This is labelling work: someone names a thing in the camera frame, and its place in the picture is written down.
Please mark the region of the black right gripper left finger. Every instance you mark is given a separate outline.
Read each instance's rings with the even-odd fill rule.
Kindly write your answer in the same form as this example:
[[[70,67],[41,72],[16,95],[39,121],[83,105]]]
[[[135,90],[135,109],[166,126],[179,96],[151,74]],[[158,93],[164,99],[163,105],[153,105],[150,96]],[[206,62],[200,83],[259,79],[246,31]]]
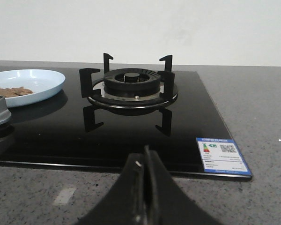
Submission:
[[[144,224],[144,155],[132,153],[102,200],[78,222],[80,225]]]

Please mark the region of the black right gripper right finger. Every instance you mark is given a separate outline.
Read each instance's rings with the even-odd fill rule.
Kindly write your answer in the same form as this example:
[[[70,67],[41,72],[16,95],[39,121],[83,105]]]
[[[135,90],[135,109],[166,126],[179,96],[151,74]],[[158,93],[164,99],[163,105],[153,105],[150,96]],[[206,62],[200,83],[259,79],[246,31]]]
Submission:
[[[156,151],[145,147],[144,201],[148,225],[219,225],[176,184]]]

